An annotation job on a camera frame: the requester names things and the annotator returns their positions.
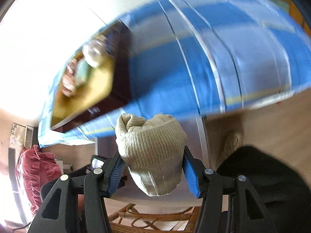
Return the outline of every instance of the blue gripper pad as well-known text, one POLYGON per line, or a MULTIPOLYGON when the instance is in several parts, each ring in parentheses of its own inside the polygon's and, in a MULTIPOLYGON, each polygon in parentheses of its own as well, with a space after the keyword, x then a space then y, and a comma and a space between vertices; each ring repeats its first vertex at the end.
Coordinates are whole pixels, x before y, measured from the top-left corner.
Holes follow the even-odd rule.
POLYGON ((122 160, 121 157, 118 158, 109 178, 109 188, 107 193, 111 196, 119 186, 120 179, 122 177, 123 171, 125 168, 125 162, 122 160))
POLYGON ((194 171, 193 166, 191 165, 191 162, 186 152, 184 152, 183 154, 183 172, 185 173, 190 192, 196 198, 199 198, 199 195, 200 195, 199 179, 198 179, 197 174, 194 171))

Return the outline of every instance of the wooden chair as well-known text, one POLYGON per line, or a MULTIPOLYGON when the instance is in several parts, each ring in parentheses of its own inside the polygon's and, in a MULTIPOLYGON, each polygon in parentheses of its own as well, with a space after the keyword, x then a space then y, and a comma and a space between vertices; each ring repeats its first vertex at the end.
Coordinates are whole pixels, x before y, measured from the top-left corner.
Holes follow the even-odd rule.
POLYGON ((139 213, 135 208, 135 204, 128 204, 119 211, 111 214, 109 222, 114 233, 158 233, 165 232, 166 230, 160 230, 154 225, 156 221, 162 222, 173 222, 178 221, 175 226, 173 226, 170 231, 177 231, 185 221, 188 221, 184 230, 178 231, 178 233, 192 233, 195 229, 197 219, 200 214, 201 207, 190 207, 184 211, 172 214, 143 214, 139 213), (113 223, 114 220, 120 218, 118 223, 113 223), (131 226, 122 225, 122 220, 131 219, 131 226), (145 226, 136 226, 135 222, 138 220, 143 221, 145 226))

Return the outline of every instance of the red pillow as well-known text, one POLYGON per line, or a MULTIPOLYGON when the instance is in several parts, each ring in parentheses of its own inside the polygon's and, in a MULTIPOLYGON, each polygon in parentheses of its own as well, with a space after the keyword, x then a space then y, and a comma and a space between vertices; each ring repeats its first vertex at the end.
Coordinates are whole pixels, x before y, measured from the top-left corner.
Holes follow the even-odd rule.
POLYGON ((28 198, 34 216, 42 204, 41 187, 62 175, 54 158, 53 153, 41 153, 39 147, 34 145, 32 149, 23 148, 18 159, 16 165, 17 182, 22 195, 28 198))

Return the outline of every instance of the metal screw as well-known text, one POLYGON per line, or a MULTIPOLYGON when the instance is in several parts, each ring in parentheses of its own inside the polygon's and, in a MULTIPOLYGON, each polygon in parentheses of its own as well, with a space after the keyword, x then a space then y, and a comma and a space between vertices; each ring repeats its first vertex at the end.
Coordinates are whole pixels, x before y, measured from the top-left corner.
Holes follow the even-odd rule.
POLYGON ((94 173, 95 174, 100 174, 100 173, 102 173, 103 172, 103 170, 101 169, 101 168, 96 168, 96 169, 94 169, 94 173))
POLYGON ((246 177, 244 175, 239 175, 238 180, 239 181, 246 181, 246 177))
POLYGON ((67 174, 63 174, 62 176, 60 176, 60 180, 65 181, 68 180, 68 175, 67 174))
POLYGON ((212 170, 212 169, 210 169, 210 168, 207 168, 207 169, 205 169, 205 171, 204 171, 206 174, 208 174, 208 175, 210 175, 210 174, 213 174, 214 173, 214 171, 212 170))

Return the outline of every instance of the black cable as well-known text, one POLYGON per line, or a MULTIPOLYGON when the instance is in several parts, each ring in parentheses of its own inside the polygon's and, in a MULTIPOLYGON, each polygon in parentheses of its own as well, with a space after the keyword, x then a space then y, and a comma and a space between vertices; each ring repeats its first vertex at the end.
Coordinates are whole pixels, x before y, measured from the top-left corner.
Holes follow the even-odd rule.
POLYGON ((15 228, 15 229, 13 229, 12 233, 14 233, 14 231, 16 231, 16 230, 22 230, 22 229, 28 227, 30 224, 31 224, 31 222, 26 224, 26 225, 24 225, 24 226, 22 226, 22 227, 20 227, 20 228, 15 228))

